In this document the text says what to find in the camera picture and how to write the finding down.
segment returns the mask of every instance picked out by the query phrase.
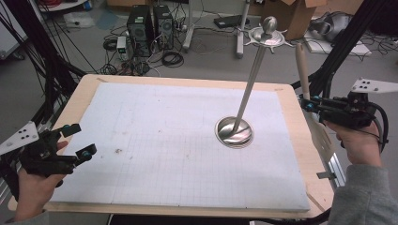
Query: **desk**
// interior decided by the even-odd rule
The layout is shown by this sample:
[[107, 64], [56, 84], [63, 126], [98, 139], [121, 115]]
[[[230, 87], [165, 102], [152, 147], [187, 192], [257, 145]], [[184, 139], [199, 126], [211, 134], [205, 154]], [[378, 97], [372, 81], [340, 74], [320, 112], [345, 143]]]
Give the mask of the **desk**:
[[[184, 80], [146, 77], [118, 77], [108, 75], [86, 75], [73, 93], [68, 105], [60, 115], [54, 128], [65, 124], [79, 123], [86, 108], [90, 104], [100, 83], [138, 83], [153, 85], [172, 85], [188, 87], [217, 87], [244, 89], [245, 82], [224, 82], [204, 80]], [[256, 83], [254, 90], [272, 91], [278, 95], [281, 102], [287, 128], [295, 149], [298, 165], [306, 186], [306, 192], [311, 210], [304, 213], [272, 212], [257, 209], [224, 209], [203, 207], [170, 207], [141, 206], [123, 204], [93, 204], [49, 202], [46, 209], [57, 212], [95, 212], [142, 215], [178, 215], [178, 216], [208, 216], [208, 217], [240, 217], [240, 218], [312, 218], [324, 212], [331, 206], [333, 191], [329, 180], [319, 180], [316, 173], [325, 169], [314, 148], [311, 133], [305, 123], [304, 116], [296, 99], [293, 88], [288, 84]], [[10, 209], [16, 208], [11, 200]]]

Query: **small black box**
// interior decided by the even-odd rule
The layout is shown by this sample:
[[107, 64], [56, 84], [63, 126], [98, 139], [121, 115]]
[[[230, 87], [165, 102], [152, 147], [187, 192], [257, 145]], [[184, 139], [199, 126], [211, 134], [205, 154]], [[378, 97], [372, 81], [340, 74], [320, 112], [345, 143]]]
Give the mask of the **small black box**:
[[214, 19], [214, 23], [220, 28], [227, 28], [227, 27], [234, 27], [237, 25], [240, 25], [242, 21], [242, 16], [237, 15], [237, 16], [229, 16], [229, 17], [221, 17]]

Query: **metal disc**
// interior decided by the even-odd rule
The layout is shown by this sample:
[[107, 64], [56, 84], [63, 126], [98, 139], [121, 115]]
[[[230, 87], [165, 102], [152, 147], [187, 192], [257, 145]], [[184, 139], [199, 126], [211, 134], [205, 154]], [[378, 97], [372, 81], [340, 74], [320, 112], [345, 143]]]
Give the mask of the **metal disc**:
[[228, 116], [217, 122], [215, 127], [216, 136], [227, 147], [244, 148], [254, 138], [253, 129], [248, 122], [242, 119], [237, 131], [232, 132], [236, 119], [234, 116]]
[[278, 47], [285, 43], [284, 36], [279, 31], [274, 31], [272, 35], [265, 35], [263, 27], [255, 27], [249, 31], [251, 42], [265, 45], [267, 47]]

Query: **paper sheet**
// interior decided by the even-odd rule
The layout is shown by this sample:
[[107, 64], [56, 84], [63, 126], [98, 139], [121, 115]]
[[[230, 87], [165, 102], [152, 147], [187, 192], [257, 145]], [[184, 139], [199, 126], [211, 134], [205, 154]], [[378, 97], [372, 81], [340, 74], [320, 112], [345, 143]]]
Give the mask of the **paper sheet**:
[[295, 153], [273, 92], [253, 91], [246, 148], [215, 135], [236, 116], [243, 90], [102, 83], [65, 151], [98, 153], [67, 176], [53, 202], [306, 211]]

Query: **metal stand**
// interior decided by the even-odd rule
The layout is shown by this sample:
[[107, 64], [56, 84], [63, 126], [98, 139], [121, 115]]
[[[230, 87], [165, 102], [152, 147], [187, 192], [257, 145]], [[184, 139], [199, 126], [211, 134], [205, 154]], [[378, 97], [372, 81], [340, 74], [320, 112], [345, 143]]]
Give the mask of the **metal stand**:
[[228, 116], [221, 119], [215, 127], [217, 139], [225, 146], [231, 148], [243, 148], [253, 141], [252, 126], [242, 119], [246, 105], [249, 101], [250, 94], [253, 90], [255, 78], [258, 70], [263, 62], [264, 54], [267, 48], [273, 48], [284, 44], [284, 38], [280, 37], [281, 33], [276, 31], [277, 22], [274, 17], [264, 19], [262, 27], [256, 28], [255, 36], [250, 43], [258, 44], [257, 55], [255, 56], [252, 71], [246, 84], [245, 93], [240, 103], [237, 117]]
[[245, 112], [246, 105], [249, 101], [250, 93], [252, 92], [255, 78], [258, 74], [258, 69], [263, 62], [264, 54], [267, 47], [260, 45], [255, 56], [252, 71], [246, 85], [245, 94], [240, 103], [237, 117], [225, 117], [221, 119], [216, 125], [216, 136], [224, 145], [232, 148], [242, 148], [249, 145], [253, 140], [253, 129], [248, 122], [242, 119]]

